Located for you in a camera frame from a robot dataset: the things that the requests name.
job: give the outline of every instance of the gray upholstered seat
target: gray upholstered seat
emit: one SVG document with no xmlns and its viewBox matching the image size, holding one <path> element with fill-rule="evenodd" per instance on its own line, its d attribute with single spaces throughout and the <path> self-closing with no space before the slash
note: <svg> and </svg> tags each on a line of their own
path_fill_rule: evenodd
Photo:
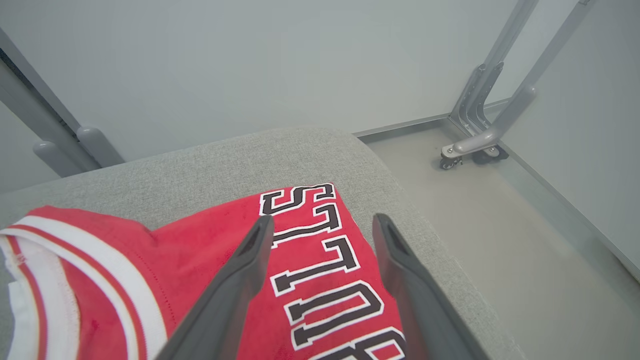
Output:
<svg viewBox="0 0 640 360">
<path fill-rule="evenodd" d="M 274 188 L 333 182 L 373 245 L 373 214 L 388 214 L 488 355 L 522 354 L 495 313 L 411 205 L 382 161 L 351 134 L 279 129 L 209 143 L 0 195 L 0 227 L 46 204 L 136 220 L 156 229 L 203 209 Z M 0 356 L 12 337 L 2 268 Z"/>
</svg>

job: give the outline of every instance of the red fabric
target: red fabric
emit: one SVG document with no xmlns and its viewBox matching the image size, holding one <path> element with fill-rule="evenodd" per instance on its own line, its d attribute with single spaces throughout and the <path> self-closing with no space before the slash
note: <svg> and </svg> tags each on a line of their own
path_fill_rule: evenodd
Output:
<svg viewBox="0 0 640 360">
<path fill-rule="evenodd" d="M 294 200 L 291 199 L 291 190 L 284 189 L 282 196 L 275 198 L 276 208 Z M 314 214 L 314 208 L 319 206 L 336 208 L 340 226 L 334 226 L 331 231 L 325 229 L 317 234 L 290 238 L 272 248 L 262 291 L 251 301 L 246 315 L 238 359 L 308 359 L 389 327 L 401 331 L 396 302 L 381 283 L 375 255 L 333 185 L 305 189 L 302 194 L 303 204 L 274 214 L 276 234 L 321 224 L 328 219 L 329 213 Z M 234 253 L 261 211 L 264 211 L 263 203 L 262 194 L 245 197 L 151 232 L 132 220 L 80 209 L 46 206 L 33 210 L 29 215 L 59 220 L 84 229 L 125 255 L 152 290 L 167 335 L 171 336 L 204 288 Z M 338 248 L 337 244 L 344 244 L 344 240 L 335 240 L 333 247 L 327 249 L 323 246 L 323 240 L 344 236 L 348 237 L 357 266 L 307 277 L 277 296 L 271 277 L 287 270 L 291 273 L 328 261 L 338 261 L 339 253 L 342 254 L 346 248 Z M 124 358 L 124 333 L 113 306 L 87 276 L 66 261 L 63 266 L 69 284 L 76 293 L 81 313 L 79 358 Z M 297 301 L 302 303 L 298 308 L 303 308 L 308 299 L 323 293 L 327 295 L 316 302 L 326 302 L 337 292 L 333 295 L 328 293 L 339 291 L 335 289 L 341 287 L 345 289 L 344 301 L 309 309 L 304 316 L 293 321 L 287 317 L 287 305 L 292 306 Z M 366 307 L 364 299 L 372 300 L 373 306 Z M 379 300 L 382 302 L 380 310 L 368 314 L 370 309 L 377 309 L 375 305 Z M 348 312 L 358 306 L 364 307 L 361 310 L 363 317 L 346 321 L 345 316 L 351 316 Z M 341 312 L 346 314 L 332 318 Z M 296 332 L 302 324 L 313 329 Z M 305 336 L 309 334 L 313 336 L 305 341 Z M 398 355 L 398 351 L 394 347 L 384 347 L 377 349 L 375 354 L 385 359 Z"/>
</svg>

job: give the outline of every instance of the metal baseboard trim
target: metal baseboard trim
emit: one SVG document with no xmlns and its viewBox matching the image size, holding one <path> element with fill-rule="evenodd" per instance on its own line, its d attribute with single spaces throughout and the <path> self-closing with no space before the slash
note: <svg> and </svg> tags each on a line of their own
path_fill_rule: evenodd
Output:
<svg viewBox="0 0 640 360">
<path fill-rule="evenodd" d="M 498 114 L 507 106 L 509 100 L 510 98 L 487 104 L 484 107 L 484 112 L 487 114 Z M 449 115 L 450 114 L 436 115 L 418 120 L 405 121 L 398 124 L 377 127 L 375 129 L 358 131 L 357 133 L 353 133 L 353 136 L 359 138 L 363 143 L 376 142 L 388 138 L 394 138 L 396 136 L 415 133 L 417 131 L 433 129 L 434 127 L 440 125 L 440 123 L 438 122 L 439 120 L 448 119 Z"/>
<path fill-rule="evenodd" d="M 513 150 L 511 150 L 507 145 L 504 145 L 502 140 L 498 141 L 498 145 L 500 145 L 503 149 L 507 150 L 507 153 L 511 157 L 513 157 L 518 162 L 518 164 L 520 164 L 521 167 L 523 167 L 526 171 L 528 171 L 528 173 L 530 173 L 533 176 L 533 178 L 537 180 L 537 182 L 542 184 L 542 186 L 544 186 L 558 200 L 560 200 L 560 202 L 564 206 L 566 206 L 566 208 L 569 209 L 570 212 L 572 212 L 578 219 L 580 219 L 582 223 L 584 223 L 589 228 L 589 230 L 607 247 L 607 249 L 609 249 L 609 251 L 611 251 L 618 258 L 618 260 L 620 260 L 620 263 L 622 263 L 622 265 L 627 269 L 627 271 L 629 271 L 629 273 L 633 277 L 635 277 L 636 279 L 640 279 L 640 268 L 635 266 L 635 264 L 633 264 L 631 260 L 629 260 L 629 258 L 626 257 L 626 255 L 624 255 L 622 251 L 620 251 L 620 249 L 618 249 L 618 247 L 615 246 L 615 244 L 613 244 L 611 240 L 609 240 L 608 237 L 606 237 L 605 234 L 603 234 L 595 225 L 593 225 L 593 223 L 591 223 L 589 219 L 587 219 L 580 212 L 580 210 L 578 210 L 575 206 L 573 206 L 573 204 L 569 202 L 569 200 L 567 200 L 566 197 L 560 194 L 556 190 L 556 188 L 554 188 L 547 180 L 545 180 L 544 177 L 542 177 L 537 171 L 535 171 L 535 169 L 529 166 L 529 164 L 527 164 L 526 161 L 524 161 L 521 157 L 519 157 L 518 154 L 516 154 Z"/>
</svg>

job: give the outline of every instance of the red stripe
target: red stripe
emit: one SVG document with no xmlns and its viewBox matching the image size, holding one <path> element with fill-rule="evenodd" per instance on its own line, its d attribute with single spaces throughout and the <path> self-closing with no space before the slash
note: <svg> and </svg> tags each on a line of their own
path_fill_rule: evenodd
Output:
<svg viewBox="0 0 640 360">
<path fill-rule="evenodd" d="M 39 230 L 35 227 L 31 227 L 31 226 L 27 226 L 27 225 L 20 225 L 20 224 L 16 224 L 16 225 L 11 225 L 9 227 L 10 229 L 21 229 L 21 230 L 25 230 L 25 231 L 29 231 L 31 233 L 37 234 L 49 241 L 51 241 L 52 243 L 63 247 L 64 249 L 67 249 L 69 252 L 77 255 L 79 258 L 81 258 L 82 260 L 85 260 L 90 266 L 92 266 L 94 269 L 96 269 L 106 280 L 108 283 L 110 283 L 110 285 L 113 286 L 113 288 L 116 290 L 116 292 L 118 293 L 118 295 L 120 296 L 120 298 L 122 299 L 122 301 L 124 302 L 127 311 L 129 312 L 129 314 L 131 315 L 131 318 L 133 320 L 133 327 L 135 328 L 136 331 L 136 337 L 138 339 L 138 359 L 146 359 L 147 358 L 147 346 L 145 343 L 145 335 L 144 332 L 142 330 L 142 322 L 140 321 L 140 317 L 138 316 L 138 312 L 136 311 L 136 308 L 133 306 L 133 302 L 131 301 L 131 298 L 129 297 L 129 295 L 127 294 L 127 292 L 124 290 L 124 288 L 122 287 L 122 285 L 120 285 L 120 283 L 113 277 L 113 275 L 111 275 L 111 273 L 109 273 L 109 271 L 107 269 L 105 269 L 100 263 L 98 263 L 95 259 L 93 259 L 91 256 L 85 254 L 83 251 L 69 245 L 67 242 L 60 240 L 59 238 L 46 233 L 42 230 Z"/>
<path fill-rule="evenodd" d="M 7 239 L 9 239 L 9 245 L 11 245 L 13 255 L 18 259 L 18 268 L 29 282 L 29 287 L 31 287 L 31 292 L 36 302 L 36 309 L 38 311 L 38 360 L 44 360 L 47 357 L 47 314 L 44 311 L 42 294 L 40 293 L 40 288 L 38 287 L 38 283 L 36 282 L 35 277 L 33 277 L 31 270 L 27 264 L 22 261 L 22 259 L 24 259 L 24 255 L 22 255 L 18 241 L 14 236 L 10 235 L 7 236 Z"/>
</svg>

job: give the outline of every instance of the jersey lettering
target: jersey lettering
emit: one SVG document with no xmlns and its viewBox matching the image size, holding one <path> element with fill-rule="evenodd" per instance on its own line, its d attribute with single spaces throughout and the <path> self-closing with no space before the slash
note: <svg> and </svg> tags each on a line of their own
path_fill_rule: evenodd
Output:
<svg viewBox="0 0 640 360">
<path fill-rule="evenodd" d="M 313 208 L 313 212 L 315 216 L 324 215 L 324 220 L 317 224 L 293 227 L 291 229 L 274 233 L 271 248 L 275 249 L 278 247 L 279 243 L 283 243 L 285 241 L 319 233 L 331 233 L 342 229 L 340 213 L 338 213 L 338 207 L 334 202 L 318 205 Z"/>
<path fill-rule="evenodd" d="M 262 194 L 262 196 L 260 196 L 260 216 L 277 215 L 285 213 L 289 210 L 298 209 L 305 204 L 306 192 L 319 188 L 323 188 L 324 192 L 315 194 L 314 202 L 321 199 L 335 199 L 335 190 L 333 189 L 333 184 L 297 186 L 291 189 L 291 200 L 276 206 L 275 200 L 284 196 L 284 190 L 277 190 L 271 193 L 264 193 Z"/>
<path fill-rule="evenodd" d="M 295 290 L 296 284 L 301 282 L 309 281 L 316 277 L 341 270 L 344 272 L 352 272 L 360 268 L 358 258 L 356 257 L 353 247 L 351 246 L 351 242 L 346 235 L 325 239 L 322 241 L 322 244 L 324 251 L 335 251 L 338 254 L 338 258 L 292 272 L 285 270 L 284 272 L 272 276 L 270 278 L 271 285 L 277 297 Z"/>
<path fill-rule="evenodd" d="M 406 342 L 402 332 L 398 331 L 395 327 L 387 327 L 386 329 L 372 332 L 361 338 L 349 341 L 337 348 L 325 351 L 309 360 L 378 360 L 373 352 L 390 345 L 395 346 L 399 354 L 389 360 L 405 358 Z"/>
<path fill-rule="evenodd" d="M 364 304 L 341 311 L 336 315 L 314 323 L 301 323 L 291 331 L 293 349 L 299 350 L 313 344 L 314 340 L 323 338 L 339 329 L 354 323 L 378 316 L 384 312 L 385 305 L 380 296 L 363 280 L 317 294 L 307 300 L 298 299 L 285 305 L 285 312 L 291 325 L 304 320 L 305 315 L 341 302 L 360 297 Z"/>
</svg>

